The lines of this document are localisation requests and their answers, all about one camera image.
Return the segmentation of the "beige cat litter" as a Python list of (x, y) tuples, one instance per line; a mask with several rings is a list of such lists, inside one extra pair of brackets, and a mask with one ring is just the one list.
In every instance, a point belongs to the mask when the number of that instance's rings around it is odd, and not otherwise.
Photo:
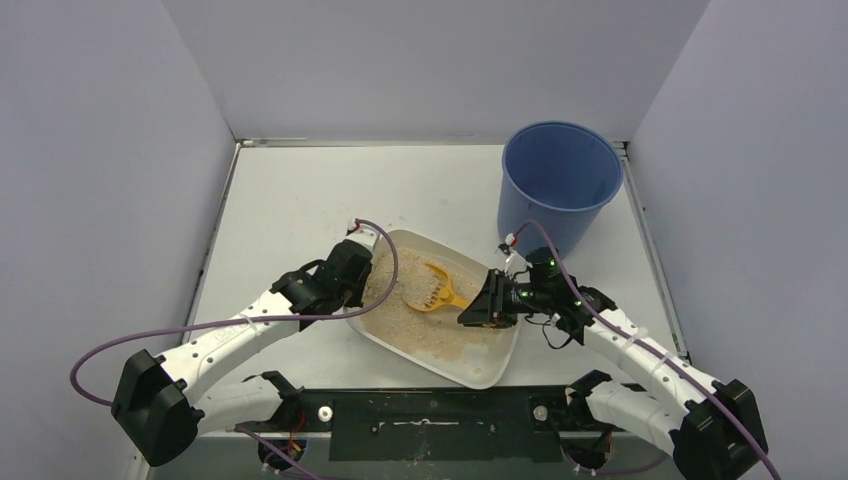
[(391, 294), (360, 318), (368, 333), (408, 354), (431, 355), (449, 362), (460, 361), (466, 350), (488, 350), (505, 338), (503, 330), (459, 325), (460, 310), (454, 307), (429, 313), (411, 308), (410, 303), (425, 303), (438, 285), (429, 263), (450, 274), (456, 293), (467, 300), (479, 293), (482, 280), (425, 252), (400, 248), (398, 254), (399, 274)]

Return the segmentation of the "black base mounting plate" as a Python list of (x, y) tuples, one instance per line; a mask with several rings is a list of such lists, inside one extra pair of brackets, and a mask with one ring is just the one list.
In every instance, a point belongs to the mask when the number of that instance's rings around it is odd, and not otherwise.
[(563, 387), (307, 389), (248, 428), (324, 439), (332, 461), (557, 462), (565, 444), (602, 446), (612, 426), (578, 418)]

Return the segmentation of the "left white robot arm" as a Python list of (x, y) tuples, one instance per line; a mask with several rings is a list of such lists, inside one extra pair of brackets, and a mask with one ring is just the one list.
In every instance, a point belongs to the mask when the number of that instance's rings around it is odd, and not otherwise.
[(235, 316), (205, 324), (195, 339), (127, 359), (111, 414), (146, 462), (162, 466), (206, 433), (272, 419), (295, 394), (281, 374), (224, 386), (218, 381), (316, 321), (367, 311), (362, 297), (380, 238), (373, 231), (350, 232), (326, 258), (283, 274)]

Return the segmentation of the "white litter box tray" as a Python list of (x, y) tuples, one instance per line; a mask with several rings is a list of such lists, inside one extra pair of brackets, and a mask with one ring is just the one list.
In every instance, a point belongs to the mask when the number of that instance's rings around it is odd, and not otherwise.
[[(488, 267), (476, 260), (408, 230), (394, 230), (389, 233), (389, 236), (398, 250), (400, 248), (413, 249), (438, 257), (457, 269), (466, 270), (470, 276), (479, 277), (483, 285)], [(505, 332), (505, 338), (498, 345), (488, 350), (483, 350), (480, 347), (466, 350), (460, 361), (449, 362), (431, 355), (408, 354), (393, 347), (368, 333), (360, 320), (362, 316), (349, 319), (348, 325), (369, 340), (406, 360), (450, 381), (478, 390), (487, 389), (500, 380), (509, 364), (520, 332), (518, 326), (509, 329), (493, 329)]]

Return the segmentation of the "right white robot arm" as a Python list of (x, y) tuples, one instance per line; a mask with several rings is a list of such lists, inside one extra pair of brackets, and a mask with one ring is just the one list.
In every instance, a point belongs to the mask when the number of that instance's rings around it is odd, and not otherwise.
[(459, 324), (510, 328), (523, 317), (547, 317), (568, 341), (604, 357), (638, 386), (593, 370), (565, 387), (569, 413), (638, 436), (669, 455), (687, 479), (739, 479), (766, 462), (758, 405), (744, 383), (723, 383), (660, 345), (608, 296), (578, 285), (550, 249), (533, 251), (525, 263), (525, 280), (490, 270)]

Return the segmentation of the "yellow litter scoop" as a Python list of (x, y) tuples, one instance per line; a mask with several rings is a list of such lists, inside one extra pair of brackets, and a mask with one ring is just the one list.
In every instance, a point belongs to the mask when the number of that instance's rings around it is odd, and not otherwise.
[(465, 310), (470, 306), (470, 301), (456, 292), (452, 277), (444, 268), (431, 262), (424, 262), (423, 265), (430, 270), (436, 281), (427, 293), (413, 294), (405, 291), (402, 299), (407, 306), (423, 313), (434, 312), (443, 307)]

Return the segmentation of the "blue plastic bucket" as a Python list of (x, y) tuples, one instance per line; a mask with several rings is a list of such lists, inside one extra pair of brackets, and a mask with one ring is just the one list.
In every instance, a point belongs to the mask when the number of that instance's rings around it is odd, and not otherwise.
[(547, 243), (530, 219), (539, 222), (558, 253), (568, 255), (623, 183), (621, 161), (598, 133), (568, 122), (546, 121), (515, 132), (503, 147), (498, 236), (517, 238), (526, 255)]

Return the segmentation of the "aluminium table frame rail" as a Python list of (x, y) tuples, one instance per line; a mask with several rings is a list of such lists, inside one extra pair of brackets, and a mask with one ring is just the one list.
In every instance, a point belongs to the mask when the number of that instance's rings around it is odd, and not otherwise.
[(655, 283), (660, 292), (661, 302), (671, 328), (671, 336), (678, 355), (689, 361), (691, 359), (688, 345), (684, 339), (684, 334), (679, 322), (676, 307), (673, 302), (671, 291), (669, 289), (667, 277), (662, 266), (662, 262), (656, 247), (656, 242), (647, 217), (647, 208), (642, 201), (640, 192), (632, 170), (631, 160), (629, 156), (629, 145), (627, 141), (614, 140), (612, 142), (614, 150), (617, 152), (619, 161), (623, 169), (623, 182), (627, 191), (634, 217), (636, 219), (637, 228), (640, 232), (644, 248), (646, 250), (650, 268), (654, 276)]

